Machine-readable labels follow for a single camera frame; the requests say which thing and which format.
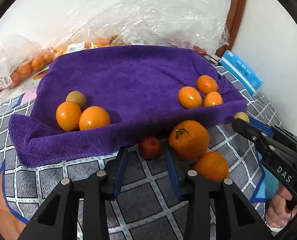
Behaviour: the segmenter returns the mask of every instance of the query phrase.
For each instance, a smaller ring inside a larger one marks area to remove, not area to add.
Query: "grid pattern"
[[[248,114],[251,117],[263,123],[283,127],[276,111],[262,94],[251,97],[226,69],[221,66],[216,68],[247,100]],[[103,169],[108,160],[115,158],[117,153],[37,168],[20,166],[16,150],[8,136],[8,120],[14,113],[30,115],[34,99],[16,106],[19,101],[19,98],[13,98],[0,104],[0,168],[5,160],[5,192],[10,207],[29,220],[62,178],[69,177],[73,181],[87,178]],[[209,150],[223,154],[230,166],[230,178],[250,198],[262,176],[254,144],[234,133],[230,124],[217,125],[208,131]],[[166,149],[168,142],[164,141],[162,145]],[[110,239],[183,239],[187,202],[178,202],[172,193],[165,156],[144,160],[138,154],[136,145],[128,150],[130,160],[121,194],[117,200],[106,202]],[[265,204],[253,205],[264,217]],[[210,238],[215,239],[216,216],[212,203],[210,214]],[[83,199],[80,200],[78,217],[77,236],[80,240],[83,240],[82,217]]]

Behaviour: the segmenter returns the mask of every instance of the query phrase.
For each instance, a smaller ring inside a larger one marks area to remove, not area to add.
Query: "white label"
[[[84,47],[85,47],[84,42],[71,44],[71,45],[68,46],[68,50],[67,50],[66,53],[68,54],[68,53],[84,50]]]
[[[1,83],[2,87],[5,87],[5,88],[8,87],[9,85],[12,84],[12,82],[13,81],[10,76],[0,78],[0,83]]]

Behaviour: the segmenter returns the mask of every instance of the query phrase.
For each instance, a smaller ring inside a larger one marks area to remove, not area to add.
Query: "purple towel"
[[[224,103],[184,109],[177,100],[178,91],[183,86],[195,87],[204,74],[217,81]],[[106,109],[111,125],[64,132],[56,122],[55,112],[74,90],[86,96],[87,106]],[[207,128],[230,122],[239,111],[246,111],[246,101],[239,91],[192,50],[108,47],[57,58],[38,86],[31,116],[14,114],[9,132],[20,163],[36,167],[109,154],[147,135],[167,138],[183,120],[196,120]]]

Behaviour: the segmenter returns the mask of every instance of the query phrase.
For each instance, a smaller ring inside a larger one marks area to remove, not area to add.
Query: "blue package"
[[[254,70],[229,50],[225,51],[219,63],[241,82],[251,96],[255,95],[264,84]]]

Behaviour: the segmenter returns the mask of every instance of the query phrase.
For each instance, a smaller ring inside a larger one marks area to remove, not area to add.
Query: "clear plastic bag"
[[[20,35],[0,39],[0,91],[17,87],[51,62],[52,53],[37,42]]]
[[[55,58],[131,44],[215,53],[228,39],[226,16],[217,10],[222,6],[219,0],[81,0],[49,49]]]

